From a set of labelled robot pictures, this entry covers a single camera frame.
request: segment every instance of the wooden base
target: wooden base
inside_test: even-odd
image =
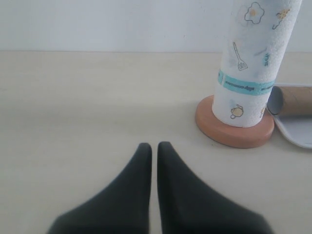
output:
[[[205,135],[224,145],[244,149],[262,146],[270,139],[274,120],[267,111],[256,126],[233,127],[215,117],[212,111],[213,100],[214,96],[203,99],[196,110],[196,123]]]

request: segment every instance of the paper towel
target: paper towel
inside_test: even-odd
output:
[[[302,0],[234,0],[212,111],[236,127],[265,111]]]

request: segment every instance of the teal stripe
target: teal stripe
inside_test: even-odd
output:
[[[235,79],[224,74],[221,70],[218,76],[218,82],[224,88],[239,93],[239,94],[247,94],[252,96],[259,96],[270,93],[275,80],[267,83],[257,83],[257,82],[249,82],[243,81],[239,79]]]

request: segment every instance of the white tray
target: white tray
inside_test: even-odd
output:
[[[282,83],[275,84],[275,86],[312,87],[311,85],[282,84]],[[280,117],[278,115],[272,116],[281,134],[289,142],[302,148],[312,149],[311,116],[302,116],[302,117]]]

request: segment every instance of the round wooden base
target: round wooden base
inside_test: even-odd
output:
[[[211,139],[235,148],[255,148],[264,145],[274,130],[273,117],[266,111],[261,122],[250,128],[227,125],[212,112],[214,96],[203,99],[197,106],[196,123]]]

